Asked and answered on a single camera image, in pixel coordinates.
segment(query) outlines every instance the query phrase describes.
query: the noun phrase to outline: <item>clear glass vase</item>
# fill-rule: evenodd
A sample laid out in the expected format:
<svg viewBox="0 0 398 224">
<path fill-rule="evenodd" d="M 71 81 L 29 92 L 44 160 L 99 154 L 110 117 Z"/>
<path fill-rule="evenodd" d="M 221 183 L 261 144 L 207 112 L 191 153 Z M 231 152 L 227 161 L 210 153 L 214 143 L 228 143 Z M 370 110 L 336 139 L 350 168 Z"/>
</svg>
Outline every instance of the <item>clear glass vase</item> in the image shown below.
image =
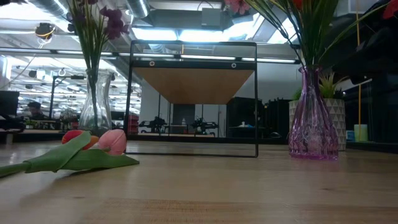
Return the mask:
<svg viewBox="0 0 398 224">
<path fill-rule="evenodd" d="M 290 155 L 301 159 L 335 160 L 338 137 L 321 97 L 319 67 L 302 67 L 303 89 L 289 134 Z"/>
<path fill-rule="evenodd" d="M 79 129 L 91 131 L 92 135 L 102 136 L 112 128 L 111 109 L 109 107 L 109 86 L 112 74 L 108 70 L 87 70 L 87 97 L 81 110 Z M 92 85 L 89 76 L 97 75 Z"/>
</svg>

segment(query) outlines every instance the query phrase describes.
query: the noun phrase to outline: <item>wooden tabletop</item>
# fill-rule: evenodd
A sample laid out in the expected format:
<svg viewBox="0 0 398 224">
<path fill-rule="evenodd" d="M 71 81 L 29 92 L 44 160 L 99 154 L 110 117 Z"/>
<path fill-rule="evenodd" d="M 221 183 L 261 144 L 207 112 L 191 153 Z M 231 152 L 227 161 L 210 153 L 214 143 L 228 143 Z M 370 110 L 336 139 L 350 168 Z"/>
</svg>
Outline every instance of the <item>wooden tabletop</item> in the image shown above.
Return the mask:
<svg viewBox="0 0 398 224">
<path fill-rule="evenodd" d="M 55 144 L 2 145 L 0 165 Z M 178 150 L 129 147 L 160 144 Z M 398 223 L 398 155 L 349 150 L 339 161 L 306 161 L 291 159 L 287 146 L 261 146 L 258 159 L 133 157 L 141 164 L 0 179 L 0 223 Z"/>
</svg>

